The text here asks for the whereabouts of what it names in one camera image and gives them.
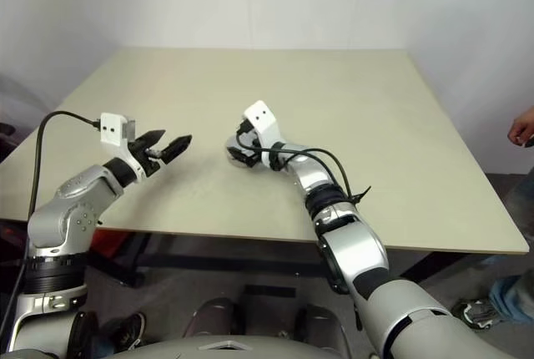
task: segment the black cable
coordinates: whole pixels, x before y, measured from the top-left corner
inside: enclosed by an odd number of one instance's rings
[[[303,149],[301,150],[300,152],[319,152],[319,153],[323,153],[323,154],[326,154],[327,156],[329,156],[332,160],[334,160],[335,162],[335,165],[337,165],[337,168],[340,169],[340,173],[341,173],[341,177],[343,178],[343,183],[345,184],[345,190],[346,190],[346,194],[347,196],[349,197],[352,197],[352,192],[350,191],[350,183],[349,183],[349,178],[347,177],[347,174],[345,172],[345,169],[343,168],[343,165],[341,164],[341,162],[338,160],[337,157],[334,156],[333,153],[329,152],[328,150],[326,149],[321,149],[321,148],[308,148],[308,149]],[[295,153],[293,154],[292,156],[290,156],[283,164],[282,164],[282,168],[284,168],[292,159],[294,159],[295,157],[297,157],[299,154],[302,154],[302,153]]]
[[[243,149],[247,149],[247,150],[252,150],[253,152],[272,152],[272,153],[284,153],[284,154],[292,154],[292,156],[290,156],[285,162],[284,162],[284,165],[283,167],[285,167],[287,165],[287,163],[295,158],[296,156],[299,156],[299,155],[302,155],[302,156],[306,156],[306,157],[309,157],[310,159],[313,159],[315,160],[317,163],[319,163],[326,171],[326,173],[329,175],[329,177],[332,179],[332,182],[334,182],[334,184],[336,185],[340,185],[338,182],[337,182],[337,179],[335,179],[334,177],[334,174],[332,173],[332,170],[328,167],[328,165],[326,165],[326,163],[321,160],[319,157],[315,156],[314,154],[310,154],[308,153],[305,149],[305,150],[292,150],[292,149],[274,149],[274,148],[256,148],[255,146],[247,146],[246,144],[243,144],[241,142],[241,140],[239,139],[239,135],[235,135],[235,140],[237,140],[237,143],[239,146],[241,146]]]
[[[99,120],[91,121],[90,119],[86,119],[85,117],[82,117],[81,115],[77,115],[69,111],[62,111],[62,110],[53,111],[52,113],[44,117],[43,121],[41,121],[41,124],[39,125],[38,131],[37,131],[37,138],[35,142],[35,160],[33,163],[33,182],[32,182],[32,192],[30,194],[30,204],[28,208],[28,222],[30,221],[30,217],[35,211],[35,205],[37,204],[37,192],[39,188],[39,178],[41,175],[41,153],[43,152],[44,128],[47,122],[52,117],[55,117],[56,115],[61,115],[61,114],[67,115],[69,117],[73,117],[75,119],[79,119],[80,121],[83,121],[84,123],[90,124],[93,127],[100,129]],[[13,303],[15,302],[15,299],[20,290],[20,285],[23,280],[24,271],[26,270],[26,258],[28,256],[28,249],[29,249],[29,237],[26,238],[26,245],[24,246],[23,262],[20,266],[20,269],[18,270],[17,279],[15,280],[15,285],[13,286],[13,291],[11,292],[11,295],[9,296],[8,307],[6,308],[6,312],[4,313],[4,316],[2,319],[2,325],[0,326],[0,338],[2,338],[3,336],[3,332],[5,331],[6,325],[8,323],[9,315],[11,313],[11,310],[13,309]]]

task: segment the robotic arm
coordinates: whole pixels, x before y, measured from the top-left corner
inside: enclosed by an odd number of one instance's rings
[[[245,110],[227,150],[252,167],[261,163],[287,172],[304,196],[315,226],[320,253],[330,270],[329,283],[350,294],[367,335],[384,358],[510,358],[478,338],[417,284],[390,275],[385,248],[329,170],[288,144],[264,102]]]
[[[59,187],[53,199],[28,222],[28,264],[23,293],[18,297],[8,351],[25,348],[56,357],[83,357],[96,331],[96,320],[78,311],[87,297],[86,253],[100,215],[123,194],[168,164],[189,146],[191,135],[151,149],[164,130],[135,138],[135,122],[104,113],[101,143],[113,157],[93,165]]]

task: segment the jeans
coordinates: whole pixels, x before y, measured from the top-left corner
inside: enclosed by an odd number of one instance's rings
[[[105,336],[93,337],[93,359],[100,359],[106,356],[112,356],[115,353],[115,346]]]
[[[534,169],[504,200],[517,228],[534,247]],[[534,269],[521,276],[497,280],[490,290],[490,301],[505,320],[534,323]]]

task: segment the white wall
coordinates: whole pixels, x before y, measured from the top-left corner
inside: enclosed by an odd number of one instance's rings
[[[28,128],[117,46],[407,48],[485,170],[534,164],[506,142],[534,104],[531,0],[0,1],[3,115]]]

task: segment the red object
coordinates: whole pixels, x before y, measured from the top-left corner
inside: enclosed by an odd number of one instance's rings
[[[128,235],[130,233],[127,231],[95,230],[93,240],[91,241],[91,248],[96,250],[100,255],[111,259],[115,256],[126,238],[128,238]]]

